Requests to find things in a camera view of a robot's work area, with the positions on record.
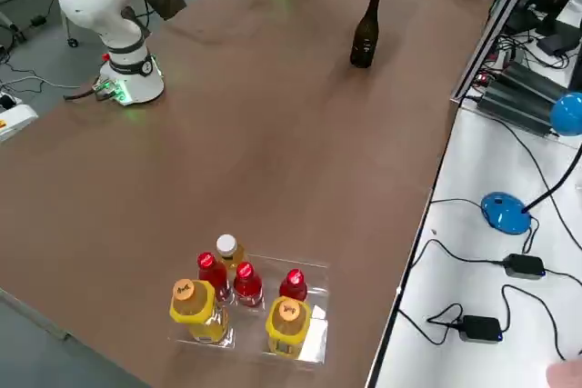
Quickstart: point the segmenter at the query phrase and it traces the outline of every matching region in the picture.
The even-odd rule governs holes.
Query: white cable
[[[15,79],[14,81],[8,81],[8,82],[0,82],[0,86],[5,86],[5,85],[10,85],[10,84],[16,84],[17,82],[23,82],[23,81],[27,81],[29,79],[38,79],[41,82],[46,82],[49,85],[55,86],[57,88],[80,88],[80,86],[78,85],[59,85],[59,84],[53,84],[52,82],[47,81],[46,79],[40,77],[40,76],[26,76],[26,77],[21,77],[20,79]]]

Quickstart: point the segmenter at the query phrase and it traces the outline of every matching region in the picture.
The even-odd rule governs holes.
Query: wine bottle
[[[368,68],[374,59],[378,43],[378,6],[380,0],[370,0],[366,13],[357,25],[349,61],[358,68]]]

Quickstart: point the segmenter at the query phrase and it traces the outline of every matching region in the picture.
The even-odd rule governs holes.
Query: yellow bottle
[[[226,308],[218,304],[215,288],[207,281],[180,279],[174,284],[170,316],[200,343],[219,343],[228,329]]]
[[[236,268],[245,260],[245,248],[233,235],[220,235],[216,240],[216,251],[229,273],[236,274]]]
[[[289,297],[273,302],[266,319],[269,350],[288,358],[297,358],[306,339],[311,320],[307,304]]]

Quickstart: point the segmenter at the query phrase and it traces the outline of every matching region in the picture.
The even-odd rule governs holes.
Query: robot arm
[[[97,32],[107,47],[108,59],[101,67],[95,92],[123,105],[153,100],[164,90],[141,29],[121,16],[130,1],[59,0],[69,20]]]

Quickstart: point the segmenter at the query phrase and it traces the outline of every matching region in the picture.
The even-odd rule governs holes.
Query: red bottle cap
[[[238,277],[239,279],[249,279],[253,277],[254,274],[255,269],[253,268],[253,265],[251,263],[243,262],[240,263],[236,268],[236,277]]]
[[[306,281],[306,278],[303,276],[303,272],[298,268],[294,268],[289,273],[287,273],[287,282],[294,286],[298,286],[303,284]]]
[[[198,256],[198,267],[210,268],[216,262],[215,257],[210,252],[204,252]]]

